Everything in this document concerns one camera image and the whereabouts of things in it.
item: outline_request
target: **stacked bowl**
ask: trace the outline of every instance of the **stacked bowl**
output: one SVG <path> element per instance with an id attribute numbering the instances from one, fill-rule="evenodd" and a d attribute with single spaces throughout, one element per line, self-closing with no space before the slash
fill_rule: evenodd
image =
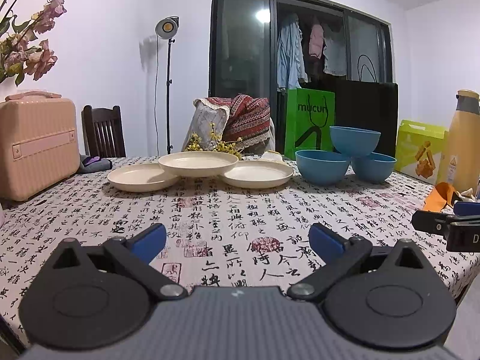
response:
<path id="1" fill-rule="evenodd" d="M 331 126 L 330 137 L 339 153 L 323 150 L 295 153 L 298 171 L 309 182 L 316 185 L 337 183 L 344 178 L 350 164 L 360 180 L 370 183 L 381 183 L 392 173 L 396 159 L 373 152 L 380 132 Z"/>

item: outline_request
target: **dark brown chair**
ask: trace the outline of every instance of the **dark brown chair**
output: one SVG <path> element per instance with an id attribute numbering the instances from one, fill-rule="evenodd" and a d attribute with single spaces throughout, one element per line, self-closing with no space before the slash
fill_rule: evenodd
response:
<path id="1" fill-rule="evenodd" d="M 101 158 L 126 156 L 122 117 L 118 105 L 113 109 L 92 109 L 91 105 L 86 105 L 82 111 L 82 122 L 90 156 Z"/>

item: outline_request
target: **suitcase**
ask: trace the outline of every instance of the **suitcase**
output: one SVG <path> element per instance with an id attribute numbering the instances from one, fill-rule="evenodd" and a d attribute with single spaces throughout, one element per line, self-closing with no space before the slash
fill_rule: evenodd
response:
<path id="1" fill-rule="evenodd" d="M 0 103 L 0 197 L 22 202 L 80 165 L 75 105 L 29 91 Z"/>

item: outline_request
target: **beige plate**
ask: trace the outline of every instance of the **beige plate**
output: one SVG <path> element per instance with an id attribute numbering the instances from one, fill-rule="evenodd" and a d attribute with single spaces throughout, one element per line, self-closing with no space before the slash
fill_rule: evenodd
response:
<path id="1" fill-rule="evenodd" d="M 225 183 L 240 188 L 273 188 L 290 180 L 293 169 L 284 164 L 270 161 L 241 161 L 220 178 Z"/>
<path id="2" fill-rule="evenodd" d="M 151 192 L 175 184 L 179 177 L 165 172 L 157 163 L 122 166 L 107 175 L 111 185 L 127 192 Z"/>
<path id="3" fill-rule="evenodd" d="M 232 169 L 239 159 L 217 151 L 184 151 L 158 159 L 162 168 L 182 177 L 212 177 Z"/>

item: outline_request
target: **tablecloth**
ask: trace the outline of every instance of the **tablecloth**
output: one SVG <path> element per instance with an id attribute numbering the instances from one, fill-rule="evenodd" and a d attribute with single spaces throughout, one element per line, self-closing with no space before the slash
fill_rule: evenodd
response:
<path id="1" fill-rule="evenodd" d="M 155 162 L 114 159 L 114 168 Z M 6 209 L 0 229 L 0 312 L 22 342 L 22 295 L 57 244 L 75 237 L 97 245 L 131 237 L 152 222 L 167 228 L 165 249 L 151 265 L 187 287 L 280 286 L 283 291 L 323 262 L 308 243 L 320 222 L 345 238 L 362 235 L 374 245 L 411 238 L 453 296 L 479 270 L 479 255 L 450 253 L 437 235 L 414 231 L 410 219 L 432 186 L 393 173 L 387 182 L 359 181 L 351 169 L 332 187 L 315 187 L 298 173 L 283 187 L 241 190 L 216 178 L 181 179 L 164 191 L 136 194 L 110 186 L 108 172 L 74 175 L 30 201 Z"/>

